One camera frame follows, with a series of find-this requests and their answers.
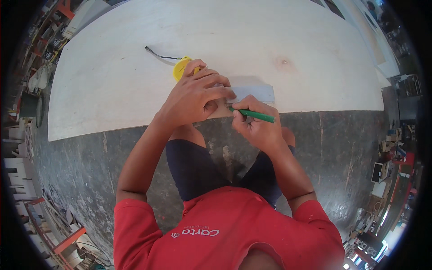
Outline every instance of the green pencil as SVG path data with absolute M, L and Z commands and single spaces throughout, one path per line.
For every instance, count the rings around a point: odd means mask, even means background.
M 235 109 L 231 106 L 228 107 L 228 109 L 230 111 L 234 111 Z M 246 116 L 250 116 L 256 119 L 260 119 L 260 120 L 264 120 L 270 123 L 274 123 L 276 118 L 274 116 L 271 115 L 267 115 L 267 114 L 262 114 L 260 112 L 257 111 L 250 111 L 250 110 L 238 110 L 242 115 L 246 115 Z

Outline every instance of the dark blue shorts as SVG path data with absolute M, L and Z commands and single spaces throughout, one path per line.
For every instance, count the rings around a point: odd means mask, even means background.
M 291 145 L 288 147 L 294 154 L 295 148 Z M 165 148 L 169 170 L 183 201 L 233 185 L 218 171 L 207 148 L 179 139 L 168 141 Z M 273 164 L 264 152 L 259 152 L 255 163 L 236 186 L 261 195 L 273 208 L 282 195 Z

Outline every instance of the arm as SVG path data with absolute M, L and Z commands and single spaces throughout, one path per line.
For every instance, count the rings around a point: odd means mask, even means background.
M 182 79 L 132 149 L 118 179 L 117 203 L 127 198 L 147 202 L 153 174 L 174 129 L 207 119 L 217 109 L 215 99 L 235 98 L 228 79 L 205 66 L 200 59 L 187 64 Z M 194 74 L 196 67 L 201 70 Z M 217 83 L 223 86 L 213 87 Z
M 253 146 L 266 153 L 273 163 L 277 183 L 288 200 L 294 215 L 297 208 L 308 200 L 317 200 L 309 177 L 297 162 L 282 137 L 279 112 L 254 96 L 249 95 L 232 105 L 234 120 L 232 126 L 240 132 Z M 238 109 L 250 109 L 276 117 L 275 123 L 253 119 L 246 123 L 245 117 Z

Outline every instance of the wooden plank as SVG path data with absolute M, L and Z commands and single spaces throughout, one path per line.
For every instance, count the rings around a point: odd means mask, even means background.
M 155 57 L 146 45 L 161 55 L 201 58 L 232 86 L 271 85 L 280 112 L 384 109 L 357 29 L 311 1 L 134 0 L 64 47 L 48 140 L 149 124 L 176 84 L 176 61 Z M 230 115 L 220 106 L 211 117 Z

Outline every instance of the red t-shirt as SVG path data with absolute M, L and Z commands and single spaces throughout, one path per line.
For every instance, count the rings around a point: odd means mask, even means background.
M 143 201 L 120 201 L 114 220 L 117 270 L 237 269 L 251 248 L 286 269 L 340 269 L 344 257 L 339 232 L 319 202 L 303 203 L 291 218 L 239 187 L 184 202 L 183 219 L 166 235 Z

